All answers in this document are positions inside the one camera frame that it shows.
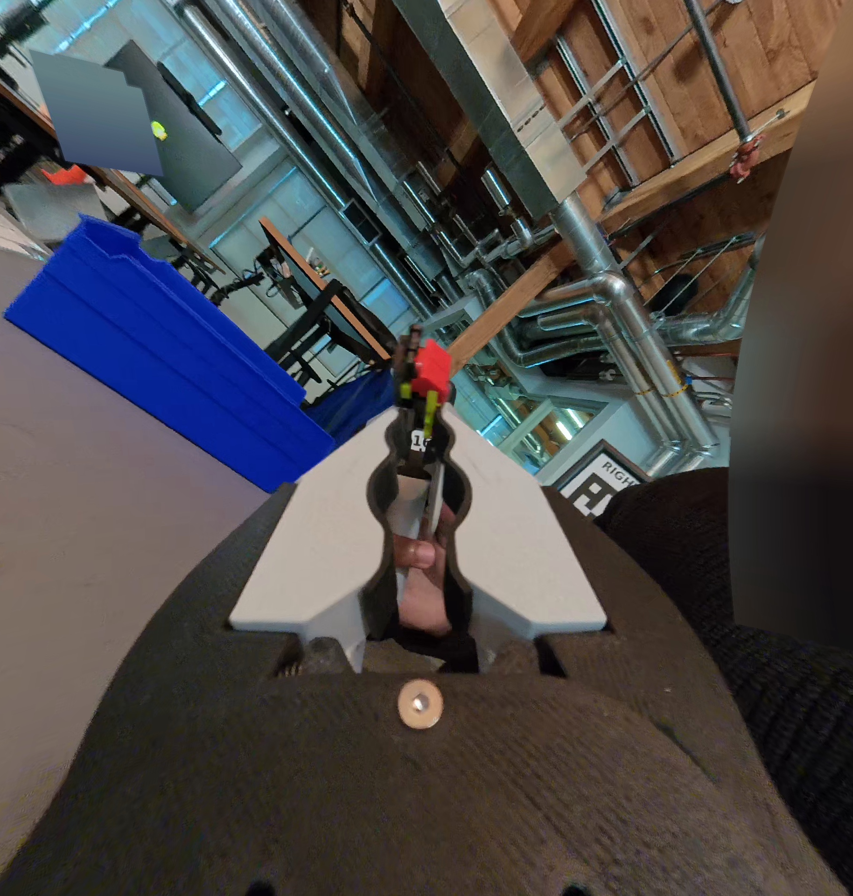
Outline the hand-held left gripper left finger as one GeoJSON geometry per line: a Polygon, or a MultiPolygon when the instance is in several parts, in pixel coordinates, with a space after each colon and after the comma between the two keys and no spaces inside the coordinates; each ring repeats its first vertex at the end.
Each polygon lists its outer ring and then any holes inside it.
{"type": "Polygon", "coordinates": [[[298,479],[229,615],[239,632],[288,633],[304,645],[335,640],[356,673],[368,639],[397,613],[402,573],[392,535],[368,502],[368,484],[389,459],[388,409],[298,479]]]}

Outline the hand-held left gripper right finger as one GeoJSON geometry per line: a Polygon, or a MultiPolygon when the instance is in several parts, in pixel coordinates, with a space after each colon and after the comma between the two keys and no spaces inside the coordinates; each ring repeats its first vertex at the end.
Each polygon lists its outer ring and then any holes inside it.
{"type": "Polygon", "coordinates": [[[454,409],[441,421],[443,501],[454,515],[446,571],[478,667],[514,641],[603,630],[608,617],[536,479],[454,409]]]}

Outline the yellow red lego car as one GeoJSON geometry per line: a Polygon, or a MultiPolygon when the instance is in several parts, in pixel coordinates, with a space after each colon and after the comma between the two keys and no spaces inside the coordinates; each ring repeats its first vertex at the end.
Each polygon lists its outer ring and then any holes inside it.
{"type": "Polygon", "coordinates": [[[410,428],[431,437],[439,411],[453,393],[451,356],[413,325],[399,340],[393,372],[396,405],[407,413],[410,428]]]}

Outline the person's right hand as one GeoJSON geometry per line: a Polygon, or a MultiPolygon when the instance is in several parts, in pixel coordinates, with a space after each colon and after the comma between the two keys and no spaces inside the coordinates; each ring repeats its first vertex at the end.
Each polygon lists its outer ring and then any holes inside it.
{"type": "Polygon", "coordinates": [[[407,573],[399,602],[399,622],[403,627],[438,637],[452,630],[443,588],[447,543],[454,522],[454,512],[443,504],[433,532],[424,523],[420,539],[393,536],[396,568],[407,573]]]}

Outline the dark blue container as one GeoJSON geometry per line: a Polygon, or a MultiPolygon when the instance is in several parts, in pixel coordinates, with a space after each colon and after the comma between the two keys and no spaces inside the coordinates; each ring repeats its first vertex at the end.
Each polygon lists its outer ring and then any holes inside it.
{"type": "Polygon", "coordinates": [[[395,382],[389,368],[375,369],[340,385],[305,410],[335,448],[349,442],[371,420],[395,405],[395,382]]]}

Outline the framed marker sign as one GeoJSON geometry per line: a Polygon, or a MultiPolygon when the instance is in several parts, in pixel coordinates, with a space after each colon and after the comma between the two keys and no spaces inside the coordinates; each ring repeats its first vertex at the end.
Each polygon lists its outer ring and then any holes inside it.
{"type": "Polygon", "coordinates": [[[623,490],[651,482],[639,466],[600,440],[573,462],[553,483],[553,488],[585,518],[594,520],[623,490]]]}

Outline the background wooden desk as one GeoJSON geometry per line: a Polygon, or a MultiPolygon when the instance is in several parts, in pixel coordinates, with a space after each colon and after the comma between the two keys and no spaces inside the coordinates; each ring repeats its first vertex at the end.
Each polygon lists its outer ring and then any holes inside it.
{"type": "Polygon", "coordinates": [[[267,248],[256,262],[273,290],[299,312],[265,353],[300,386],[324,385],[312,364],[322,350],[342,349],[366,370],[386,370],[394,338],[351,291],[329,273],[318,273],[266,217],[259,225],[267,248]]]}

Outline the cluster of silver pipes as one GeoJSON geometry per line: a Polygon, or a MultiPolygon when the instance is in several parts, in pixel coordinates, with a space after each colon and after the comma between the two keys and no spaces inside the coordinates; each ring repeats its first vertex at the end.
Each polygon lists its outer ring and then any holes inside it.
{"type": "MultiPolygon", "coordinates": [[[[662,442],[661,460],[647,470],[649,475],[700,468],[720,443],[643,300],[616,268],[578,189],[547,216],[559,241],[571,249],[574,262],[522,312],[529,311],[536,319],[562,313],[565,326],[590,325],[609,353],[623,356],[617,364],[662,442]]],[[[488,344],[502,343],[509,328],[510,323],[488,344]]]]}

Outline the blue plastic bin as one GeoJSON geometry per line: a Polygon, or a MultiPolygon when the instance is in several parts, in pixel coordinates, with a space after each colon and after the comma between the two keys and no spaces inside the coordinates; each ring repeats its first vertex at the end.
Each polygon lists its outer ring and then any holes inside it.
{"type": "Polygon", "coordinates": [[[113,223],[82,216],[3,317],[267,493],[334,450],[304,388],[113,223]]]}

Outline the red pipe clamp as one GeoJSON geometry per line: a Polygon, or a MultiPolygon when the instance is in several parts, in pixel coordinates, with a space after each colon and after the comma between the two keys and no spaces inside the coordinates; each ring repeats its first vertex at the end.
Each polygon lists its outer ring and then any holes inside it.
{"type": "Polygon", "coordinates": [[[738,146],[728,168],[729,176],[735,183],[746,180],[759,163],[764,140],[765,136],[762,133],[754,133],[750,135],[750,139],[738,146]]]}

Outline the rectangular metal air duct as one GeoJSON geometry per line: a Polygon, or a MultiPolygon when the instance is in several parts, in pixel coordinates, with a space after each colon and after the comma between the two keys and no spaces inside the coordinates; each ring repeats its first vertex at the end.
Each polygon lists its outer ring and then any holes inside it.
{"type": "Polygon", "coordinates": [[[394,4],[530,216],[555,211],[585,173],[491,4],[394,4]]]}

